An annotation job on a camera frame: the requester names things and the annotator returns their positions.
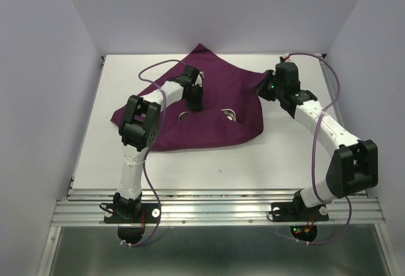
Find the steel tray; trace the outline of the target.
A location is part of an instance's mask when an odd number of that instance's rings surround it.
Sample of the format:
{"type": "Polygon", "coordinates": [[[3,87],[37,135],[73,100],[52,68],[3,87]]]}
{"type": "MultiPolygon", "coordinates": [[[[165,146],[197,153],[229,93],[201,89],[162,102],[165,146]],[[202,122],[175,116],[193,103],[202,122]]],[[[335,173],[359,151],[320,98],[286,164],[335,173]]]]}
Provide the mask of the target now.
{"type": "MultiPolygon", "coordinates": [[[[236,114],[234,112],[234,110],[231,109],[222,109],[221,110],[224,115],[231,121],[236,122],[237,121],[237,117],[236,114]]],[[[188,111],[184,111],[181,114],[179,114],[178,116],[178,121],[181,122],[187,115],[189,114],[188,111]]]]}

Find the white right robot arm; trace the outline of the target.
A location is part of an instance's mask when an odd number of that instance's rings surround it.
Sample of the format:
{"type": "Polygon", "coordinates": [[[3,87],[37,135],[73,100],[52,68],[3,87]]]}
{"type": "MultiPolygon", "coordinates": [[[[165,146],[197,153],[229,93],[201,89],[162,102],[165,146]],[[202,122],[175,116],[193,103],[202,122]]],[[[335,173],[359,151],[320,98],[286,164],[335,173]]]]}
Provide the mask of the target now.
{"type": "Polygon", "coordinates": [[[280,107],[313,135],[313,144],[321,144],[331,160],[325,178],[311,179],[311,187],[299,191],[291,212],[305,219],[314,207],[364,191],[378,184],[378,147],[371,140],[361,140],[348,132],[308,90],[301,89],[299,70],[294,63],[279,63],[265,72],[254,92],[280,107]]]}

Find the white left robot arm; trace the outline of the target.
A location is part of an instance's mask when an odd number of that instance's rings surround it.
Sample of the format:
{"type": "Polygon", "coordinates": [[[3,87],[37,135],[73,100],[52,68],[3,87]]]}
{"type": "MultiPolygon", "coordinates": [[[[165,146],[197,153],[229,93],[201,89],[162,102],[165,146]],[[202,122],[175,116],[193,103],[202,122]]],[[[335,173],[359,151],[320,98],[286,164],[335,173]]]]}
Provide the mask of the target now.
{"type": "Polygon", "coordinates": [[[192,111],[203,109],[204,74],[185,66],[183,72],[142,96],[130,96],[118,127],[123,144],[123,167],[113,202],[120,204],[119,214],[128,222],[140,217],[142,169],[148,150],[158,138],[163,117],[170,105],[184,100],[192,111]]]}

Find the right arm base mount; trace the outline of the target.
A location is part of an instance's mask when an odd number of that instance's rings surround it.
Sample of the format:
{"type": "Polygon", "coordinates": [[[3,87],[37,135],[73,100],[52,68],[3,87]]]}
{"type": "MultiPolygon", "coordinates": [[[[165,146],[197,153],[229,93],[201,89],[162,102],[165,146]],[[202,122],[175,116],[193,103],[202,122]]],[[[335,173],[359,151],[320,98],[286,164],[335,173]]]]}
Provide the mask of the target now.
{"type": "Polygon", "coordinates": [[[329,221],[327,207],[318,204],[308,208],[300,195],[300,191],[294,193],[292,200],[273,202],[267,219],[276,223],[289,222],[290,233],[295,240],[311,244],[318,235],[317,222],[329,221]]]}

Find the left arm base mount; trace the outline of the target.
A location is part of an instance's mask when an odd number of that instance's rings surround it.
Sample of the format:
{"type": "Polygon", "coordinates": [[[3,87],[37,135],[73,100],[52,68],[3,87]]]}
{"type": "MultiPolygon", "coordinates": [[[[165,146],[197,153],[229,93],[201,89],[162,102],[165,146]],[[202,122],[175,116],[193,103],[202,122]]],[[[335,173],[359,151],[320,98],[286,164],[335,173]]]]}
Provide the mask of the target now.
{"type": "Polygon", "coordinates": [[[125,199],[116,192],[112,203],[100,203],[105,224],[117,225],[121,245],[129,248],[145,245],[156,233],[161,221],[161,203],[142,203],[142,195],[125,199]]]}

